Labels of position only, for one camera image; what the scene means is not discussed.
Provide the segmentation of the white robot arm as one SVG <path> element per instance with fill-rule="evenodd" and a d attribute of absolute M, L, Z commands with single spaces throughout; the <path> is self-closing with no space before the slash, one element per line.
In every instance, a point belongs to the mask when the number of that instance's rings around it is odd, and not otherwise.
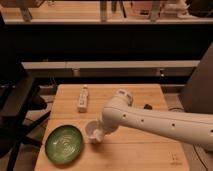
<path fill-rule="evenodd" d="M 127 90 L 115 92 L 103 107 L 98 127 L 93 131 L 98 142 L 125 126 L 213 151 L 212 115 L 142 109 L 132 107 L 132 102 L 133 96 Z"/>

